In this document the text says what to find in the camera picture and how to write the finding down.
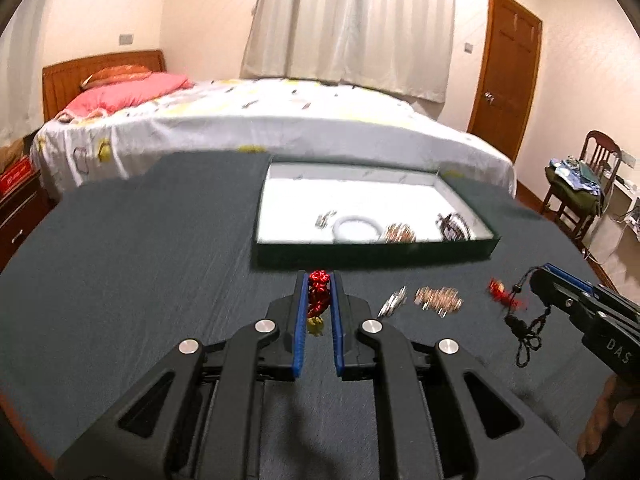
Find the person's right hand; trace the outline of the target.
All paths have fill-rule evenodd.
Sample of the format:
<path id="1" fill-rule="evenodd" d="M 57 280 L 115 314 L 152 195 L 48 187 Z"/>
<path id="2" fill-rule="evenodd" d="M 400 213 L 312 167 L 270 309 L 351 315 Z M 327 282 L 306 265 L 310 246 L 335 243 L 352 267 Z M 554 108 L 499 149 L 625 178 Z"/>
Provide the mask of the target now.
<path id="1" fill-rule="evenodd" d="M 631 388 L 617 375 L 610 376 L 578 439 L 578 456 L 584 458 L 597 452 L 605 430 L 611 426 L 612 422 L 625 427 L 638 409 L 639 391 Z"/>

